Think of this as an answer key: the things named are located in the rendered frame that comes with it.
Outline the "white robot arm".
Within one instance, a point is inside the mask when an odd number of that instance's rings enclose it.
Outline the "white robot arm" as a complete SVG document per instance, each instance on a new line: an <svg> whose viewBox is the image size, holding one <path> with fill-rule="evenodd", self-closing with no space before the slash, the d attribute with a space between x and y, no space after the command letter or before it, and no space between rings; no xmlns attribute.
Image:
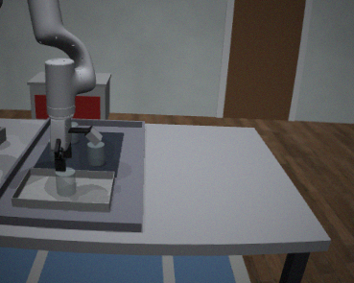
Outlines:
<svg viewBox="0 0 354 283"><path fill-rule="evenodd" d="M61 49L70 59L45 61L47 114L62 118L75 113L77 94L96 85L91 56L85 45L63 26L59 0L27 0L35 39L38 43ZM96 146L102 135L93 127L70 128L68 133L84 133Z"/></svg>

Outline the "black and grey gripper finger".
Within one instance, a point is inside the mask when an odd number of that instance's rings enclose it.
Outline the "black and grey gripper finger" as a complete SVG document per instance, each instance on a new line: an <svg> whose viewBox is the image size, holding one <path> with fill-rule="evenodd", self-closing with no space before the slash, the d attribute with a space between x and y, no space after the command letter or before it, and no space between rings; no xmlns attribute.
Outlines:
<svg viewBox="0 0 354 283"><path fill-rule="evenodd" d="M56 141L56 146L54 150L54 157L55 157L55 169L56 172L65 172L66 171L66 166L65 166L65 159L64 159L64 150L60 150L60 139L57 138ZM62 152L60 154L59 152Z"/></svg>
<svg viewBox="0 0 354 283"><path fill-rule="evenodd" d="M71 143L70 143L68 149L65 151L64 158L71 158L71 157L72 157L72 151L71 151Z"/></svg>

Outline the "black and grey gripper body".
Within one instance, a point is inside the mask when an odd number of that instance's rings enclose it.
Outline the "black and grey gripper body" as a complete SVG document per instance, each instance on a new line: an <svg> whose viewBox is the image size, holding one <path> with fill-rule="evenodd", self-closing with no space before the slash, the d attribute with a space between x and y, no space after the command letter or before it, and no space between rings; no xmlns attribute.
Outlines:
<svg viewBox="0 0 354 283"><path fill-rule="evenodd" d="M63 148L64 151L68 149L72 140L72 133L68 133L68 131L70 130L70 128L72 128L71 118L73 116L74 114L62 118L49 116L49 118L51 118L51 123L50 123L51 151L55 149L57 138L60 139L61 141L62 146L60 144L60 147Z"/></svg>

